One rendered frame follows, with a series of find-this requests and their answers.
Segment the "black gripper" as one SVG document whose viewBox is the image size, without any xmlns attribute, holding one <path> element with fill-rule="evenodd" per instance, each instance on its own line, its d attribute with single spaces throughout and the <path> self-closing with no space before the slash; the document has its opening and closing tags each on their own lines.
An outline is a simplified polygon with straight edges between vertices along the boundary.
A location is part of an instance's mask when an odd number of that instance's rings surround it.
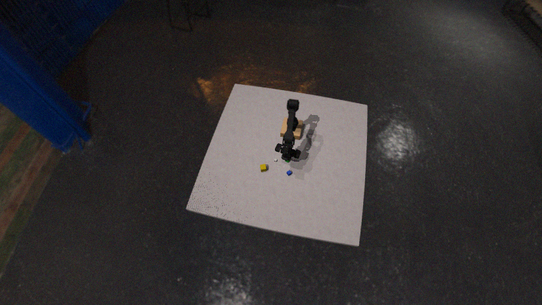
<svg viewBox="0 0 542 305">
<path fill-rule="evenodd" d="M 276 145 L 275 151 L 276 151 L 276 152 L 281 151 L 280 153 L 283 154 L 283 148 L 284 148 L 284 147 L 282 147 L 282 144 L 279 144 L 279 143 L 278 143 L 278 144 Z M 280 150 L 280 149 L 281 149 L 281 150 Z M 298 159 L 299 156 L 300 156 L 300 154 L 301 154 L 301 151 L 300 151 L 300 150 L 297 150 L 297 149 L 294 150 L 294 149 L 291 148 L 291 157 L 294 157 L 294 158 L 297 158 L 297 159 Z"/>
</svg>

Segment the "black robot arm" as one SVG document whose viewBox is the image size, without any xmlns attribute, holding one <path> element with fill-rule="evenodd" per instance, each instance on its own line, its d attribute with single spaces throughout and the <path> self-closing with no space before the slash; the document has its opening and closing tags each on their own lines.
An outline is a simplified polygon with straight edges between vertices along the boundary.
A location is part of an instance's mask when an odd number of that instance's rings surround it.
<svg viewBox="0 0 542 305">
<path fill-rule="evenodd" d="M 287 119 L 287 131 L 283 136 L 284 143 L 282 143 L 282 146 L 284 148 L 282 159 L 289 161 L 291 160 L 291 148 L 293 148 L 293 146 L 295 145 L 295 137 L 293 131 L 295 131 L 296 127 L 299 124 L 298 119 L 295 117 L 296 112 L 299 109 L 299 100 L 289 99 L 287 102 L 287 109 L 289 117 Z"/>
</svg>

